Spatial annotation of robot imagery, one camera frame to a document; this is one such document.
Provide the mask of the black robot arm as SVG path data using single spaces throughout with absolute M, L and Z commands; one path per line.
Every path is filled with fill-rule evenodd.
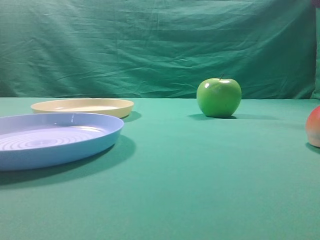
M 320 0 L 311 0 L 311 4 L 315 8 L 320 8 Z

